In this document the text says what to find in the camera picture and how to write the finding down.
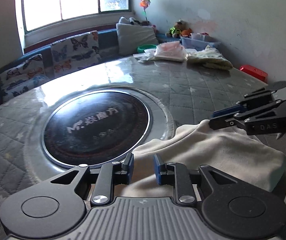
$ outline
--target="cushion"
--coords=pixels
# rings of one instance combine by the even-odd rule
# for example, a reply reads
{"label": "cushion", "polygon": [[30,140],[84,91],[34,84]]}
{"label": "cushion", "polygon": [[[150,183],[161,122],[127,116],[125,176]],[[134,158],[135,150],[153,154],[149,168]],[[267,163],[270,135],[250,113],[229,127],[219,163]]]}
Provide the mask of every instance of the cushion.
{"label": "cushion", "polygon": [[41,54],[34,55],[20,65],[8,69],[0,74],[1,90],[9,91],[23,82],[37,75],[44,75],[43,59]]}
{"label": "cushion", "polygon": [[100,62],[97,31],[75,35],[51,45],[55,78]]}
{"label": "cushion", "polygon": [[120,47],[119,54],[122,56],[137,53],[137,48],[141,45],[159,44],[150,26],[117,23],[116,32]]}
{"label": "cushion", "polygon": [[18,80],[16,81],[15,86],[10,86],[7,89],[3,89],[1,91],[1,95],[3,98],[3,102],[10,100],[13,97],[19,96],[24,92],[27,92],[33,88],[36,88],[46,82],[50,81],[50,79],[45,75],[36,75],[28,80]]}

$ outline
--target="toy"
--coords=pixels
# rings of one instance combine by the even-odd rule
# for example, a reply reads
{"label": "toy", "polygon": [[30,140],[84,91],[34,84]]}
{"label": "toy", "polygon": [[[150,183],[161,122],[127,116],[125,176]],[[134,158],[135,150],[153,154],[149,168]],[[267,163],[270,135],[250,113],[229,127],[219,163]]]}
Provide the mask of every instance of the toy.
{"label": "toy", "polygon": [[193,31],[191,29],[186,29],[186,24],[184,21],[179,20],[165,35],[166,37],[173,37],[176,39],[179,37],[189,37],[192,32]]}
{"label": "toy", "polygon": [[149,21],[147,20],[147,16],[146,16],[146,9],[150,6],[151,4],[151,0],[141,0],[140,2],[140,6],[143,8],[144,10],[144,14],[145,14],[145,19],[146,19],[146,23],[142,24],[142,25],[149,25]]}
{"label": "toy", "polygon": [[188,30],[183,30],[182,33],[181,33],[181,36],[182,36],[182,37],[185,37],[185,38],[188,38],[188,37],[191,36],[191,33],[192,33],[192,32],[193,32],[193,31],[192,31],[191,28],[189,28]]}

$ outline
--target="folded clothes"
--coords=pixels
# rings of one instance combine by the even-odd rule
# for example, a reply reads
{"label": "folded clothes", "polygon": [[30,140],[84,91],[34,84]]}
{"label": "folded clothes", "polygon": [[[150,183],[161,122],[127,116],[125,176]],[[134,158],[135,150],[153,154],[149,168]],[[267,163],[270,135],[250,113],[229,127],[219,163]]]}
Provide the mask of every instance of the folded clothes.
{"label": "folded clothes", "polygon": [[187,62],[201,64],[208,68],[217,68],[223,70],[233,68],[231,62],[224,58],[217,49],[209,45],[207,45],[206,48],[201,51],[187,52]]}
{"label": "folded clothes", "polygon": [[284,171],[285,156],[248,136],[244,130],[229,127],[212,130],[209,120],[198,125],[178,127],[166,141],[153,139],[134,151],[134,174],[130,185],[115,189],[116,195],[131,197],[172,196],[173,187],[158,186],[153,155],[164,162],[183,163],[188,169],[208,164],[238,179],[272,191]]}

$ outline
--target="gray pillow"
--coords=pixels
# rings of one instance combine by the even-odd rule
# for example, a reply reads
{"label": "gray pillow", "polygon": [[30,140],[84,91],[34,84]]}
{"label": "gray pillow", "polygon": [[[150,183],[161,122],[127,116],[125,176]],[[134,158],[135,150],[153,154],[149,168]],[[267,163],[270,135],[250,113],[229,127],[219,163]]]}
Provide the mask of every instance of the gray pillow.
{"label": "gray pillow", "polygon": [[141,45],[159,44],[154,30],[149,26],[117,23],[116,32],[121,56],[137,53],[137,48]]}

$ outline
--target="plastic storage box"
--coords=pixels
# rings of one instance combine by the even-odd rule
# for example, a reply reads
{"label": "plastic storage box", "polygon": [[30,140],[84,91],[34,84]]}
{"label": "plastic storage box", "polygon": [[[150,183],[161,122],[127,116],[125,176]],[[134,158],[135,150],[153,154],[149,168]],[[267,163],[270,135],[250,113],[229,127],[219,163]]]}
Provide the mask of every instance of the plastic storage box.
{"label": "plastic storage box", "polygon": [[190,38],[184,38],[184,37],[182,37],[181,39],[184,48],[196,49],[197,51],[205,49],[207,45],[218,48],[218,46],[221,44],[220,42],[206,42],[206,41],[192,40]]}
{"label": "plastic storage box", "polygon": [[255,68],[251,65],[244,65],[244,66],[241,66],[240,69],[241,71],[251,75],[252,77],[255,77],[263,82],[266,82],[267,80],[267,73],[258,69],[258,68]]}
{"label": "plastic storage box", "polygon": [[144,50],[146,49],[156,49],[156,45],[153,44],[147,44],[147,45],[142,45],[138,47],[138,53],[144,53]]}
{"label": "plastic storage box", "polygon": [[205,34],[191,33],[191,37],[192,37],[192,40],[214,42],[214,40],[211,36],[205,35]]}

